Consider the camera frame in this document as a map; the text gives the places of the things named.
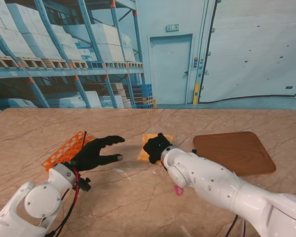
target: blue door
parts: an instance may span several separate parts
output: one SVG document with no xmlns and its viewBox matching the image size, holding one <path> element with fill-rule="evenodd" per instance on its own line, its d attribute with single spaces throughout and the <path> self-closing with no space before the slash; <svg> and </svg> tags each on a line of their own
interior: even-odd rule
<svg viewBox="0 0 296 237">
<path fill-rule="evenodd" d="M 192 35 L 151 38 L 157 104 L 185 104 Z"/>
</svg>

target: orange pipette tip rack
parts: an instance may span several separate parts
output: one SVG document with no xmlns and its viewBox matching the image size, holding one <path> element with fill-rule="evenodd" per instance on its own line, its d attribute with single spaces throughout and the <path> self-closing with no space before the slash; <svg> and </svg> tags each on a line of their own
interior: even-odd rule
<svg viewBox="0 0 296 237">
<path fill-rule="evenodd" d="M 45 170 L 49 170 L 55 164 L 60 162 L 69 162 L 74 156 L 78 153 L 78 151 L 82 148 L 84 132 L 78 132 L 75 136 L 69 139 L 61 148 L 59 148 L 51 157 L 45 160 L 41 165 L 45 168 Z M 94 140 L 94 137 L 90 135 L 86 135 L 84 144 L 91 142 Z"/>
</svg>

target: marble table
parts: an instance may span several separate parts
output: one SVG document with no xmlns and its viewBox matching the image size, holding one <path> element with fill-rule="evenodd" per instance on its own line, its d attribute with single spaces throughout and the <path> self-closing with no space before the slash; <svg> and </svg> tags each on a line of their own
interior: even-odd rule
<svg viewBox="0 0 296 237">
<path fill-rule="evenodd" d="M 0 115 L 0 210 L 23 183 L 45 181 L 41 163 L 80 130 L 94 137 L 124 137 L 125 143 L 102 152 L 123 154 L 124 160 L 83 174 L 91 179 L 92 189 L 80 192 L 63 229 L 65 237 L 225 236 L 233 213 L 202 200 L 192 188 L 176 196 L 162 167 L 137 160 L 144 132 L 173 135 L 175 145 L 190 151 L 196 135 L 252 131 L 277 170 L 245 179 L 269 191 L 296 194 L 296 111 L 7 109 Z M 67 195 L 54 227 L 73 195 Z M 246 236 L 259 235 L 248 224 Z"/>
</svg>

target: wooden tray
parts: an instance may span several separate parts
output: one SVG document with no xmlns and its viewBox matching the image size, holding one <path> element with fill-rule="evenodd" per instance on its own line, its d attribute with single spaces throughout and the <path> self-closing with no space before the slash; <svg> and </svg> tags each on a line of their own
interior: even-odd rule
<svg viewBox="0 0 296 237">
<path fill-rule="evenodd" d="M 252 132 L 195 136 L 197 155 L 223 165 L 238 176 L 272 173 L 276 166 Z"/>
</svg>

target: warehouse backdrop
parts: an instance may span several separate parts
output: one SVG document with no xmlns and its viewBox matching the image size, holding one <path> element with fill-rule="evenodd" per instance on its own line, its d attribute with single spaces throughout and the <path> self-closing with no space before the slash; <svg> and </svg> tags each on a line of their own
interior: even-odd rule
<svg viewBox="0 0 296 237">
<path fill-rule="evenodd" d="M 0 0 L 2 110 L 270 96 L 296 97 L 296 0 Z"/>
</svg>

